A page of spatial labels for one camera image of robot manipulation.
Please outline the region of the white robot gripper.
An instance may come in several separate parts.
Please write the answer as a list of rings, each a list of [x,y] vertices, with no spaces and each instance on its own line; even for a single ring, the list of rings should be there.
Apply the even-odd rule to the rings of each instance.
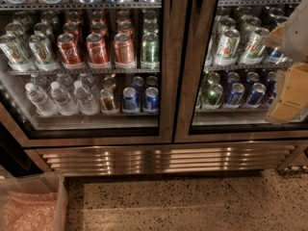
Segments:
[[[266,121],[289,123],[308,105],[308,0],[302,0],[288,21],[275,27],[265,38],[266,47],[283,47],[284,54],[295,63],[278,70],[276,96],[269,106]]]

